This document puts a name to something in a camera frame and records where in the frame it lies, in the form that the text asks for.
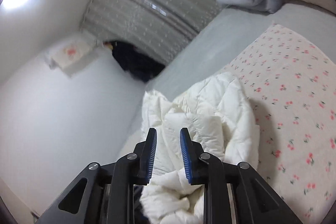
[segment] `triangular cutout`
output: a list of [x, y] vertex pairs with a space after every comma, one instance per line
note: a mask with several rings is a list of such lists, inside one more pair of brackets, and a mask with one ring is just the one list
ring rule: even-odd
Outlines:
[[271, 195], [266, 191], [266, 189], [260, 184], [257, 179], [252, 179], [251, 185], [254, 190], [258, 207], [262, 213], [266, 213], [279, 208], [279, 204], [271, 197]]
[[59, 203], [58, 208], [72, 214], [78, 213], [86, 184], [87, 179], [85, 178], [77, 182], [74, 188], [72, 188], [67, 196]]

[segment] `curtain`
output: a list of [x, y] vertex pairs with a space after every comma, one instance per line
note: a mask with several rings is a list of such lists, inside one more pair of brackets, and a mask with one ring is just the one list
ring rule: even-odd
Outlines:
[[81, 28], [168, 64], [220, 10], [215, 0], [91, 0]]

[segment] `metal screw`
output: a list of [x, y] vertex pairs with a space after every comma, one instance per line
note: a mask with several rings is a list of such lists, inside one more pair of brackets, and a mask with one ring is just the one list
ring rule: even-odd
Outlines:
[[250, 165], [249, 165], [247, 162], [242, 161], [242, 162], [239, 164], [239, 167], [240, 167], [241, 169], [248, 169], [248, 168], [250, 168]]
[[93, 162], [89, 165], [90, 170], [96, 170], [99, 167], [99, 164]]
[[135, 160], [137, 157], [138, 157], [138, 155], [135, 154], [135, 153], [129, 153], [129, 154], [127, 155], [127, 158], [128, 158], [129, 160]]
[[202, 160], [208, 160], [208, 159], [210, 159], [210, 154], [208, 154], [208, 153], [202, 153], [199, 157]]

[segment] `white comforter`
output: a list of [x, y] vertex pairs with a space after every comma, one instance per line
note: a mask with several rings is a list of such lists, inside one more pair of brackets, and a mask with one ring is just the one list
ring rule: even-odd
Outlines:
[[184, 173], [180, 130], [222, 161], [258, 166], [259, 127], [243, 89], [231, 73], [213, 75], [169, 102], [158, 91], [145, 93], [142, 139], [157, 130], [153, 176], [141, 203], [152, 224], [203, 222], [203, 189], [191, 186]]

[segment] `cherry print blanket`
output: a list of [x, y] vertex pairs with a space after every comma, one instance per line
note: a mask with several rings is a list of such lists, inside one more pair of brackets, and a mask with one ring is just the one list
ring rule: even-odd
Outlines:
[[336, 65], [273, 24], [223, 70], [260, 125], [258, 172], [303, 223], [319, 224], [336, 197]]

